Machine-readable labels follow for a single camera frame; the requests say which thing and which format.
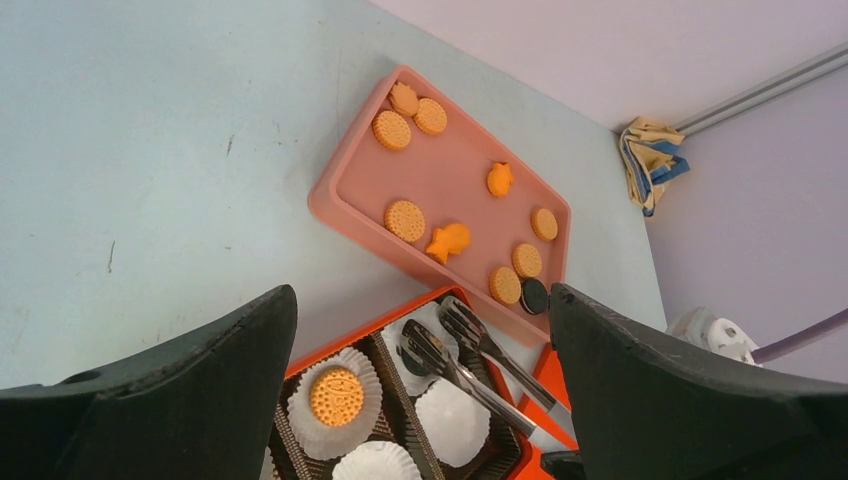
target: metal tongs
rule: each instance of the metal tongs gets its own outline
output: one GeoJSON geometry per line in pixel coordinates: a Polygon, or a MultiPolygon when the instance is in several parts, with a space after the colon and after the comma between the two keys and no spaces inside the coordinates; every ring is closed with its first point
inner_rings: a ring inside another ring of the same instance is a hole
{"type": "Polygon", "coordinates": [[[486,326],[467,305],[456,297],[445,298],[439,309],[439,321],[451,335],[456,337],[458,342],[496,363],[501,370],[515,378],[521,389],[547,412],[557,426],[571,438],[577,438],[568,408],[515,363],[515,360],[489,335],[486,326]]]}
{"type": "Polygon", "coordinates": [[[435,335],[417,321],[409,320],[403,326],[401,349],[425,370],[451,382],[489,411],[499,415],[509,426],[524,434],[530,443],[542,452],[568,450],[550,433],[477,380],[473,373],[451,356],[435,335]]]}

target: pink tray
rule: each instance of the pink tray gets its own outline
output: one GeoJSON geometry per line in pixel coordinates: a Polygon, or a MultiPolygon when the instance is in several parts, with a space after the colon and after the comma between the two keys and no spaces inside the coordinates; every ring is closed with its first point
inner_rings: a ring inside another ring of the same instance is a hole
{"type": "Polygon", "coordinates": [[[459,284],[475,309],[497,328],[526,345],[550,341],[547,314],[529,315],[516,304],[504,306],[489,295],[489,274],[512,267],[519,243],[535,245],[545,285],[562,281],[571,209],[551,187],[456,104],[409,67],[398,67],[371,93],[333,158],[309,195],[309,208],[323,222],[431,288],[459,284]],[[371,131],[374,116],[390,108],[386,97],[396,81],[420,97],[439,102],[448,127],[426,135],[408,119],[412,141],[395,152],[384,148],[371,131]],[[493,197],[486,176],[494,162],[506,162],[515,176],[507,196],[493,197]],[[406,199],[424,212],[427,230],[407,244],[383,227],[383,214],[395,200],[406,199]],[[540,240],[530,226],[537,207],[551,210],[559,222],[553,242],[540,240]],[[451,255],[442,266],[424,253],[435,227],[462,222],[471,230],[471,246],[451,255]]]}

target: orange round cookie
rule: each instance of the orange round cookie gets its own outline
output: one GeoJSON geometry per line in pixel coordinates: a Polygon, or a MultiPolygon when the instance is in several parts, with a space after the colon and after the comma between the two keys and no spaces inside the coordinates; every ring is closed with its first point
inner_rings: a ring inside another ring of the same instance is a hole
{"type": "Polygon", "coordinates": [[[424,236],[426,221],[418,205],[409,200],[398,200],[386,209],[383,216],[386,229],[407,243],[418,241],[424,236]]]}
{"type": "Polygon", "coordinates": [[[374,117],[371,130],[380,145],[391,150],[403,150],[412,140],[409,124],[399,114],[384,110],[374,117]]]}
{"type": "Polygon", "coordinates": [[[535,277],[542,273],[542,255],[533,245],[522,243],[512,251],[512,266],[520,277],[535,277]]]}
{"type": "Polygon", "coordinates": [[[514,305],[521,298],[521,281],[511,268],[498,267],[489,276],[492,298],[504,305],[514,305]]]}
{"type": "Polygon", "coordinates": [[[422,98],[418,101],[418,113],[412,117],[412,120],[422,132],[428,135],[438,135],[448,126],[448,114],[432,98],[422,98]]]}
{"type": "Polygon", "coordinates": [[[530,225],[537,237],[547,242],[556,238],[559,225],[553,212],[547,208],[539,208],[530,215],[530,225]]]}
{"type": "Polygon", "coordinates": [[[350,423],[365,404],[365,390],[346,368],[331,368],[312,384],[309,406],[321,423],[341,427],[350,423]]]}
{"type": "Polygon", "coordinates": [[[411,117],[418,113],[418,95],[405,83],[397,82],[392,86],[389,103],[401,115],[411,117]]]}

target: lavender wall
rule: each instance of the lavender wall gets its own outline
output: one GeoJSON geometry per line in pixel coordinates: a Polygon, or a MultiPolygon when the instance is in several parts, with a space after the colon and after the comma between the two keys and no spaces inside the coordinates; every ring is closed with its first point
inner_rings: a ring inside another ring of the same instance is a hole
{"type": "MultiPolygon", "coordinates": [[[[761,346],[848,307],[848,68],[686,141],[648,235],[668,319],[761,346]]],[[[768,364],[848,383],[848,329],[768,364]]]]}

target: light blue table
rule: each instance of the light blue table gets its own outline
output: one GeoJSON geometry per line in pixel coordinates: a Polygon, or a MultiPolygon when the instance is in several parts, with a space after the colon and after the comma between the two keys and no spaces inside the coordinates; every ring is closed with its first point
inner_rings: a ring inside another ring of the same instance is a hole
{"type": "Polygon", "coordinates": [[[306,205],[398,63],[570,203],[570,284],[665,326],[613,134],[362,0],[13,0],[0,58],[0,388],[131,355],[281,283],[295,356],[424,292],[306,205]]]}

